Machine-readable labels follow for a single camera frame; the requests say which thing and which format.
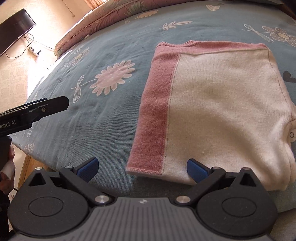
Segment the bed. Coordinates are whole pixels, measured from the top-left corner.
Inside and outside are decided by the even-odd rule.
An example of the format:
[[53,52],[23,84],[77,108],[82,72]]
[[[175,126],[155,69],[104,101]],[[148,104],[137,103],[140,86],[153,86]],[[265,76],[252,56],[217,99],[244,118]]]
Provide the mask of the bed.
[[[57,43],[53,68],[27,102],[65,95],[66,112],[12,135],[13,143],[49,168],[100,161],[91,183],[114,196],[176,196],[190,186],[126,172],[155,48],[190,40],[263,43],[273,53],[296,103],[296,20],[279,1],[108,0]],[[123,66],[125,72],[117,69]],[[104,88],[102,75],[113,82]],[[291,148],[296,155],[296,137]],[[270,192],[279,212],[296,208],[296,185]]]

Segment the wall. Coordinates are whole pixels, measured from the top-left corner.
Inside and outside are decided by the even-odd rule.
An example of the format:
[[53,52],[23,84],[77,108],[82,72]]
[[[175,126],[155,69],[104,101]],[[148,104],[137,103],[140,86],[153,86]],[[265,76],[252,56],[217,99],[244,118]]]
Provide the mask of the wall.
[[[6,0],[0,5],[0,23],[25,8],[36,22],[36,26],[30,31],[34,39],[54,48],[65,32],[90,11],[83,0],[64,2],[75,17],[62,0]],[[41,50],[38,58],[27,50],[16,59],[9,59],[6,55],[0,57],[0,112],[23,104],[28,92],[32,92],[43,76],[46,67],[56,60],[50,49],[34,42],[32,45],[35,50]],[[7,51],[7,55],[18,56],[26,46],[19,40]]]

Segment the screw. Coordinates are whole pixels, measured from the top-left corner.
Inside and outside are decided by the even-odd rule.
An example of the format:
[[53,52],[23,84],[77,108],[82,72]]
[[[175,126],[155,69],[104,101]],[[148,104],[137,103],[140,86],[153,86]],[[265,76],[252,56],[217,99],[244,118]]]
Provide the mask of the screw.
[[176,198],[178,203],[189,203],[191,201],[190,197],[188,196],[179,196]]
[[110,198],[105,195],[100,195],[100,196],[96,196],[96,198],[94,200],[98,203],[106,203],[110,200]]

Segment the blue gripper pad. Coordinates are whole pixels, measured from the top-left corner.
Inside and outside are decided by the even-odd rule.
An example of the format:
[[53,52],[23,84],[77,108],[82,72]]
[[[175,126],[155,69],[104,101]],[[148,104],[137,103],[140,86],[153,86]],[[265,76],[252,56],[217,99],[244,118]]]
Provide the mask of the blue gripper pad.
[[196,183],[199,183],[211,174],[211,169],[195,159],[189,159],[187,161],[187,173]]
[[87,183],[98,173],[98,171],[99,161],[95,157],[88,159],[74,169],[74,173]]

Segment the power strip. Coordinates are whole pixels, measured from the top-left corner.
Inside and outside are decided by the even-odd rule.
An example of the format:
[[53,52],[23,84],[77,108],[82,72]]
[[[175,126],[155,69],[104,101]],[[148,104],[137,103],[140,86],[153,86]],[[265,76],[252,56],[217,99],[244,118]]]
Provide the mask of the power strip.
[[35,55],[36,57],[39,56],[39,53],[41,52],[41,50],[37,53],[34,49],[32,49],[31,47],[28,48],[28,51],[31,52],[33,55]]

